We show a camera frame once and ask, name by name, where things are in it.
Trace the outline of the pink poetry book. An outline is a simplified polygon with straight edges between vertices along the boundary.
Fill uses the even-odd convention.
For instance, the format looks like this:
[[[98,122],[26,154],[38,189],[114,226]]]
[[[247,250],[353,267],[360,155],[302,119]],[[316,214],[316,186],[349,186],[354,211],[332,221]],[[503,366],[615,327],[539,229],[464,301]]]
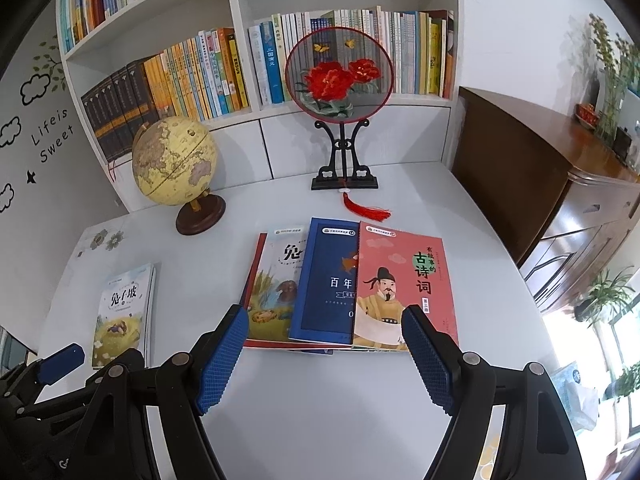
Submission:
[[[412,304],[420,307],[436,330],[458,338],[442,239],[362,222],[352,344],[405,351],[401,317]]]

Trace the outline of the blue fairy tale book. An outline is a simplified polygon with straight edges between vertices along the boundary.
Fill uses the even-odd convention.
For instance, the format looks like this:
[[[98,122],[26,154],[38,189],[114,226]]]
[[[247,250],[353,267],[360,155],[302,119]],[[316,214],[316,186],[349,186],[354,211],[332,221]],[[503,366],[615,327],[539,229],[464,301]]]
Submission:
[[[359,224],[313,218],[288,336],[346,348],[354,333]]]

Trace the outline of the rabbit hill book on left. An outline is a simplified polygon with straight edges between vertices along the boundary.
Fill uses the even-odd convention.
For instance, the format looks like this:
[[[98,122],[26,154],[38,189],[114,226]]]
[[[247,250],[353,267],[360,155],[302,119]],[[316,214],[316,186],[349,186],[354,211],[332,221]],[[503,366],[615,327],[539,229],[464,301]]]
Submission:
[[[110,278],[101,292],[94,329],[91,366],[98,370],[128,349],[151,363],[155,266],[147,263]]]

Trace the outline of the potted green plant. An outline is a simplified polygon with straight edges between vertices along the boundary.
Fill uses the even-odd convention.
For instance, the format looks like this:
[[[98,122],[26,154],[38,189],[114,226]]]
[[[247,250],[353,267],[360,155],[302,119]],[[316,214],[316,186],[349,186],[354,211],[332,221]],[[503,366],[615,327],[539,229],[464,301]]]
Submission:
[[[629,284],[631,278],[629,268],[615,275],[610,270],[603,269],[589,285],[584,300],[575,307],[575,320],[593,326],[597,322],[608,322],[629,312],[636,292]]]

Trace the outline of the red tassel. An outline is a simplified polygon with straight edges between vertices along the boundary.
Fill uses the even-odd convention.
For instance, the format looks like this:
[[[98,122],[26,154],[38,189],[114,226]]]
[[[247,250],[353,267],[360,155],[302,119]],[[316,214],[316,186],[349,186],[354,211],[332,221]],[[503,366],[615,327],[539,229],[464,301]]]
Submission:
[[[378,208],[378,207],[363,206],[361,204],[354,202],[349,196],[348,188],[343,188],[341,190],[341,196],[342,196],[343,204],[345,208],[361,218],[365,218],[365,219],[376,221],[376,222],[383,222],[388,218],[390,218],[390,216],[392,215],[392,212],[390,210]]]

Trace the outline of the dark brown wooden cabinet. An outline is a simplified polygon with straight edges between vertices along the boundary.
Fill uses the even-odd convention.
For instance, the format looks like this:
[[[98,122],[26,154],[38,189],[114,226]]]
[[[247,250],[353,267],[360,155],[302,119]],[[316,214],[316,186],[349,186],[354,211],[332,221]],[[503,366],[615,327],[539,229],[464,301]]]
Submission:
[[[462,87],[452,173],[542,312],[571,304],[639,221],[639,178],[575,119]]]

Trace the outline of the antique yellow globe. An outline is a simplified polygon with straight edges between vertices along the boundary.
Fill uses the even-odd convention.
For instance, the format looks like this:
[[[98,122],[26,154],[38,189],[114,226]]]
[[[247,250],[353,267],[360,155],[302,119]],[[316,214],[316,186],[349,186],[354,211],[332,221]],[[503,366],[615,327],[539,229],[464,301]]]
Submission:
[[[132,174],[153,203],[179,208],[176,230],[198,235],[226,211],[224,199],[210,190],[218,159],[206,125],[183,116],[144,124],[132,144]]]

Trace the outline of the black book set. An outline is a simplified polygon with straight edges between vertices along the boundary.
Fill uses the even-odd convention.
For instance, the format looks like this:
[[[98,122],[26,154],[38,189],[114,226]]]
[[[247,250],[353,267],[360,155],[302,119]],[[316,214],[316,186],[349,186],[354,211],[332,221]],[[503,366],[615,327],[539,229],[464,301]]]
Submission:
[[[134,137],[144,124],[158,121],[149,77],[139,58],[116,70],[81,97],[89,124],[107,162],[132,150]]]

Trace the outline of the orange yellow book row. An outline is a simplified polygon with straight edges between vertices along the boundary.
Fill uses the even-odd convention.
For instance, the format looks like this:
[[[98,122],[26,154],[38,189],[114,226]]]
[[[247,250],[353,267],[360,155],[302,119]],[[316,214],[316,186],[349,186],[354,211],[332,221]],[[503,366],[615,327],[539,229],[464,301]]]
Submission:
[[[204,122],[250,107],[240,49],[231,27],[195,36],[142,62],[161,118],[186,116]]]

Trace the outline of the embroidered round fan on stand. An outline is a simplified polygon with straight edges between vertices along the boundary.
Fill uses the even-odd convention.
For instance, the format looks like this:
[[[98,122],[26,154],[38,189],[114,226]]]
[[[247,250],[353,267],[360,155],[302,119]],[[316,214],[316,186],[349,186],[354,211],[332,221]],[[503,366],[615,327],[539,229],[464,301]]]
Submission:
[[[292,47],[284,74],[293,101],[331,145],[311,188],[377,188],[378,179],[359,160],[357,138],[394,88],[393,63],[384,47],[356,28],[320,26]]]

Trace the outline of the right shelf book row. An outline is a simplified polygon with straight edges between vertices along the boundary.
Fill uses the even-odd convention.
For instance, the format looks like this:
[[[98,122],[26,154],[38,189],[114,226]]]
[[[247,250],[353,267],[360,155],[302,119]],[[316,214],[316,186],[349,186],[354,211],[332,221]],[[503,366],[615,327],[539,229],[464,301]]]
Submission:
[[[450,10],[276,13],[250,26],[247,39],[265,106],[299,99],[329,112],[360,93],[452,97]]]

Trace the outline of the white bookshelf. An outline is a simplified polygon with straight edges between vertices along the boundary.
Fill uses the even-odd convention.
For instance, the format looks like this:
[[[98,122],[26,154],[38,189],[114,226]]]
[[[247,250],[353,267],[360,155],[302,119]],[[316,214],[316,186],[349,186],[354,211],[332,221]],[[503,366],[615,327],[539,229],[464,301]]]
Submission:
[[[81,125],[128,211],[136,131],[168,115],[218,145],[213,188],[441,162],[461,0],[55,0]]]

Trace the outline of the bamboo plant on cabinet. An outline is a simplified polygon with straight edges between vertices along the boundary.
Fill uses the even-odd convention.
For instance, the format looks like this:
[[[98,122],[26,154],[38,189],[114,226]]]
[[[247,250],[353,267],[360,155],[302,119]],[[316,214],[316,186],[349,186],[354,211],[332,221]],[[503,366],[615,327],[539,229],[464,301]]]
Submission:
[[[639,149],[639,127],[623,126],[620,120],[627,93],[634,93],[634,85],[639,82],[639,47],[620,34],[612,37],[599,15],[589,14],[589,27],[596,57],[598,96],[594,104],[578,103],[574,116],[618,159],[633,167],[634,152]]]

